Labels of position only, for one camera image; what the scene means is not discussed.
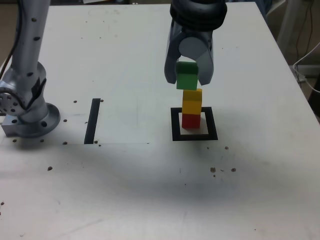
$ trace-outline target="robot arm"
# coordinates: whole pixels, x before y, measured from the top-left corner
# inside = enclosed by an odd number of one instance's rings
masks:
[[[176,64],[185,56],[197,63],[200,84],[209,84],[214,74],[212,34],[225,20],[225,0],[172,0],[170,13],[172,23],[164,65],[167,82],[176,83]]]
[[[38,62],[50,0],[18,0],[12,63],[0,81],[2,128],[8,137],[33,138],[52,131],[59,110],[44,99],[45,68]]]
[[[18,6],[12,64],[0,81],[0,110],[6,113],[2,128],[8,137],[33,138],[49,133],[60,121],[59,110],[45,102],[46,71],[38,62],[50,0],[18,0]],[[196,61],[199,82],[209,84],[214,72],[212,34],[225,19],[225,1],[172,0],[170,13],[167,82],[176,83],[176,64],[182,55]]]

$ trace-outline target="black tape strip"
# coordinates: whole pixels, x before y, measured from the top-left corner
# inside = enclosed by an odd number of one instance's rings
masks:
[[[100,107],[100,98],[93,98],[91,103],[88,124],[86,126],[84,144],[94,144],[99,107]]]

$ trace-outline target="gray robot arm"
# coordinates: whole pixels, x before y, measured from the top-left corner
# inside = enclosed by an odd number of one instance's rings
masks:
[[[42,136],[60,121],[59,110],[45,102],[46,70],[38,62],[49,6],[50,0],[18,0],[17,42],[0,81],[0,110],[6,113],[2,128],[8,137]]]

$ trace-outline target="yellow block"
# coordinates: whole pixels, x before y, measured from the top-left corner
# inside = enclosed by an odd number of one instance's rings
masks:
[[[182,102],[182,113],[183,114],[201,114],[201,101],[183,101]]]
[[[202,89],[198,88],[196,91],[183,90],[183,101],[201,101],[202,102]]]
[[[183,90],[182,113],[200,115],[202,107],[202,89]]]

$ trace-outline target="red block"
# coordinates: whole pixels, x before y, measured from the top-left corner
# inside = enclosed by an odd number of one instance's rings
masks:
[[[201,115],[198,114],[182,114],[183,129],[198,129],[200,128]]]

